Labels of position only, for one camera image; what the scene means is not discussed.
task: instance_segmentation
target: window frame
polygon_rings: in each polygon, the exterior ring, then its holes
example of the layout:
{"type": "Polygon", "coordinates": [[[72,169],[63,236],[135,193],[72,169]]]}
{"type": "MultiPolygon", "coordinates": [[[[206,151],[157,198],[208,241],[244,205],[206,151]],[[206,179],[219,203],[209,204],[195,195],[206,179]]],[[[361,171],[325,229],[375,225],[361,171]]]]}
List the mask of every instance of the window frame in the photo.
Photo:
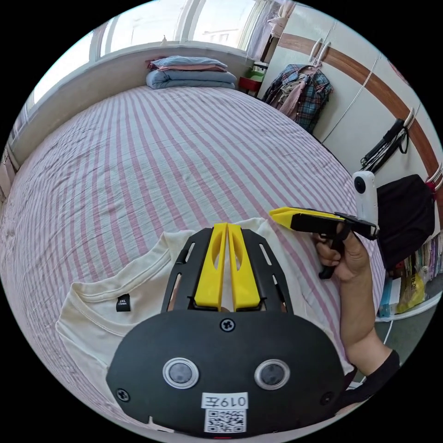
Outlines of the window frame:
{"type": "MultiPolygon", "coordinates": [[[[176,47],[176,48],[201,48],[201,49],[214,49],[218,51],[226,52],[227,54],[234,54],[240,56],[247,56],[247,45],[249,43],[251,33],[254,29],[254,25],[257,22],[258,17],[260,16],[261,11],[266,6],[267,3],[272,2],[273,0],[254,0],[256,2],[253,7],[248,20],[245,24],[245,27],[242,31],[239,46],[240,48],[233,48],[227,45],[223,45],[220,43],[212,43],[212,42],[200,42],[197,40],[189,40],[189,36],[194,34],[195,28],[197,26],[197,21],[202,12],[203,6],[206,3],[206,0],[188,0],[183,12],[179,18],[179,26],[177,28],[175,37],[177,40],[168,42],[168,46],[176,47]]],[[[91,67],[100,64],[100,62],[105,60],[111,60],[114,58],[118,58],[124,54],[141,52],[143,50],[157,48],[161,42],[151,42],[143,45],[129,46],[127,48],[120,49],[118,51],[110,51],[112,37],[114,35],[115,27],[120,18],[121,14],[111,18],[107,22],[100,25],[98,28],[93,30],[92,40],[90,43],[89,50],[89,61],[84,65],[80,66],[78,69],[75,69],[65,77],[63,77],[60,81],[58,81],[51,89],[49,89],[40,100],[35,103],[34,100],[34,91],[32,90],[28,100],[25,103],[25,108],[28,114],[29,121],[33,114],[39,109],[39,107],[52,95],[54,94],[58,88],[62,85],[70,82],[74,78],[83,74],[91,67]],[[102,44],[105,35],[105,31],[107,26],[109,25],[108,35],[105,40],[105,52],[102,55],[102,44]]]]}

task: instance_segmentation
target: striped bedsheet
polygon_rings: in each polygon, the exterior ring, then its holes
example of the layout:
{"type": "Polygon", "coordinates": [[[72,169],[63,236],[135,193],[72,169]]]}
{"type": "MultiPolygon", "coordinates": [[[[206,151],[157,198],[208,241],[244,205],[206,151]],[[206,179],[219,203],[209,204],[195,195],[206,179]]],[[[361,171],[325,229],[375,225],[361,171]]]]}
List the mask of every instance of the striped bedsheet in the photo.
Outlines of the striped bedsheet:
{"type": "MultiPolygon", "coordinates": [[[[163,231],[268,218],[287,205],[355,213],[352,180],[297,124],[246,94],[140,87],[65,123],[21,167],[3,207],[0,275],[52,374],[97,412],[135,424],[94,390],[56,335],[71,282],[114,275],[163,231]]],[[[338,286],[318,279],[310,237],[271,225],[306,301],[340,342],[338,286]]],[[[375,242],[364,243],[376,309],[384,269],[375,242]]]]}

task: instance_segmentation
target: white t-shirt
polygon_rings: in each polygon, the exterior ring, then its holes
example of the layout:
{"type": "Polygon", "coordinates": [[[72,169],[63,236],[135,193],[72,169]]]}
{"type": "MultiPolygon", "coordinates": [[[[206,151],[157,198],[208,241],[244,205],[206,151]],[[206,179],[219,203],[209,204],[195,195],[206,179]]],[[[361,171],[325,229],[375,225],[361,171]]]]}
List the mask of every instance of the white t-shirt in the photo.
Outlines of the white t-shirt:
{"type": "MultiPolygon", "coordinates": [[[[294,314],[320,327],[331,341],[329,329],[321,325],[305,302],[299,282],[291,269],[277,235],[263,218],[237,223],[263,236],[285,273],[294,314]]],[[[106,374],[123,337],[138,323],[160,313],[172,267],[194,231],[163,233],[157,244],[117,275],[95,283],[73,283],[55,328],[68,353],[89,382],[112,404],[117,404],[106,383],[106,374]],[[131,310],[117,312],[117,298],[130,295],[131,310]]],[[[229,253],[223,274],[222,306],[233,309],[229,253]]],[[[342,361],[346,368],[348,363],[342,361]]]]}

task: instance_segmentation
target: yellow bag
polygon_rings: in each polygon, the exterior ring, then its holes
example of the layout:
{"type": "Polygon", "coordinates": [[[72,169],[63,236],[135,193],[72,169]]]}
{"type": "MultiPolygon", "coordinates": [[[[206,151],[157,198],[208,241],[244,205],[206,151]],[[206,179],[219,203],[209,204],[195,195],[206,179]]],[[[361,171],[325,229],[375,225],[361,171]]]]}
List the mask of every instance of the yellow bag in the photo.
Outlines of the yellow bag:
{"type": "Polygon", "coordinates": [[[400,301],[397,314],[402,314],[425,301],[425,284],[418,273],[401,279],[400,301]]]}

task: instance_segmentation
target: screw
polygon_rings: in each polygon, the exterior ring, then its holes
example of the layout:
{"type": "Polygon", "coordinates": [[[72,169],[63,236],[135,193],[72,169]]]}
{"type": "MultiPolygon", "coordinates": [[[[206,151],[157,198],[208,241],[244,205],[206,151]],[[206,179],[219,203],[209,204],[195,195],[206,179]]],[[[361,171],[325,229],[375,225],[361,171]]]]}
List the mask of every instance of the screw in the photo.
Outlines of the screw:
{"type": "Polygon", "coordinates": [[[230,318],[225,318],[220,322],[220,327],[225,332],[231,332],[235,328],[235,323],[230,318]]]}
{"type": "Polygon", "coordinates": [[[125,403],[130,399],[129,394],[124,389],[117,389],[117,397],[125,403]]]}
{"type": "Polygon", "coordinates": [[[323,397],[320,400],[320,404],[322,406],[326,406],[332,399],[334,398],[334,393],[333,392],[327,392],[326,394],[323,395],[323,397]]]}

